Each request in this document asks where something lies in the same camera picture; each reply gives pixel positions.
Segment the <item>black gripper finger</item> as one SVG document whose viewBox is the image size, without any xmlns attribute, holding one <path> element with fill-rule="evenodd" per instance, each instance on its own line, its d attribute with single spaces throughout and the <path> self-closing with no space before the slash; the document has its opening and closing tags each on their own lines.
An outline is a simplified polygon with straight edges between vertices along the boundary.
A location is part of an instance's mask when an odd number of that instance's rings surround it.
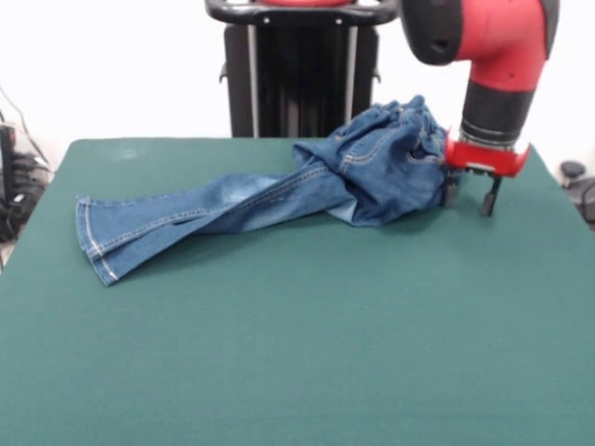
<svg viewBox="0 0 595 446">
<path fill-rule="evenodd" d="M 448 168 L 443 184 L 442 206 L 452 207 L 456 201 L 458 183 L 461 177 L 461 170 Z"/>
<path fill-rule="evenodd" d="M 492 176 L 492 186 L 491 189 L 485 194 L 483 198 L 483 206 L 482 206 L 482 215 L 483 216 L 491 216 L 494 212 L 496 199 L 499 193 L 499 189 L 502 182 L 502 177 L 500 176 Z"/>
</svg>

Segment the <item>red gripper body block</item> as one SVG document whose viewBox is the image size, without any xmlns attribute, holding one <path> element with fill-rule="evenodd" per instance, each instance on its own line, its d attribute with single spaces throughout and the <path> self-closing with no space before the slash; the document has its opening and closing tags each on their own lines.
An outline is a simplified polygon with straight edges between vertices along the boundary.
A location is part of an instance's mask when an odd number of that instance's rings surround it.
<svg viewBox="0 0 595 446">
<path fill-rule="evenodd" d="M 483 144 L 450 127 L 444 142 L 444 165 L 449 174 L 473 171 L 494 177 L 516 177 L 531 153 L 531 141 L 521 138 L 511 146 Z"/>
</svg>

